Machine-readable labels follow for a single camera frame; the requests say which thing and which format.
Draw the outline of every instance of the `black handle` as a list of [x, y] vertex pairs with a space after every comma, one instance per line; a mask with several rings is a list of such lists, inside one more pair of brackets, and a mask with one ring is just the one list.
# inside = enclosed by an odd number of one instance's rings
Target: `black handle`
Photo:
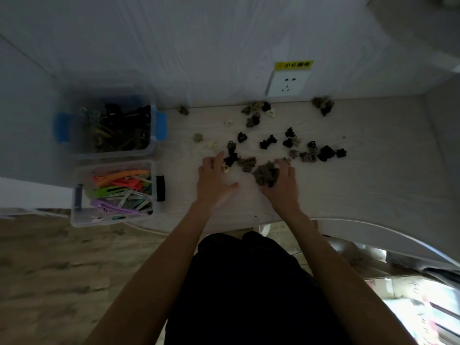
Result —
[[166, 184], [165, 176], [156, 177], [156, 200], [157, 202], [164, 202], [166, 199]]

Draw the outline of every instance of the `forearm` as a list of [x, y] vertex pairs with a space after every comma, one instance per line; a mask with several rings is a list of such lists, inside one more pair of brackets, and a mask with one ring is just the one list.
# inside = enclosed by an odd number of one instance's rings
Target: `forearm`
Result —
[[305, 255], [316, 282], [355, 344], [415, 344], [384, 302], [300, 209], [279, 212]]
[[86, 344], [150, 344], [163, 328], [211, 212], [194, 203], [112, 303]]

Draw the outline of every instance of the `blue handle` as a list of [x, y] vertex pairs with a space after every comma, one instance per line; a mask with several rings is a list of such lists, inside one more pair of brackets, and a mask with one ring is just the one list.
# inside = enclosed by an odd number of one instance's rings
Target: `blue handle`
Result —
[[56, 142], [63, 144], [70, 142], [70, 122], [72, 115], [67, 113], [57, 113], [53, 121], [53, 134]]
[[168, 137], [168, 122], [165, 113], [155, 112], [155, 136], [158, 141], [166, 140]]

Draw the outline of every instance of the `hand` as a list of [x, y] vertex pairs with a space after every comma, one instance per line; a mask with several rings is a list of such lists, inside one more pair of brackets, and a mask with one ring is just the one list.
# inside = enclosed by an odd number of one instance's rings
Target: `hand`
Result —
[[286, 211], [300, 209], [299, 191], [295, 180], [295, 169], [284, 160], [275, 160], [280, 166], [276, 184], [269, 188], [263, 186], [262, 193], [270, 200], [273, 209], [281, 215]]
[[222, 169], [225, 152], [221, 151], [216, 157], [203, 159], [203, 166], [198, 169], [200, 179], [196, 185], [196, 203], [211, 212], [225, 202], [239, 188], [239, 183], [224, 184]]

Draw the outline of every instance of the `person's left hand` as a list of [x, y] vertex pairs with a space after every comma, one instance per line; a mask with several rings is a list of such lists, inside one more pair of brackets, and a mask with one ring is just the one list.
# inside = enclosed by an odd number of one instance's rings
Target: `person's left hand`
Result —
[[211, 212], [225, 202], [239, 188], [239, 183], [227, 185], [223, 182], [225, 152], [216, 157], [205, 157], [203, 166], [198, 169], [200, 179], [196, 185], [196, 203]]

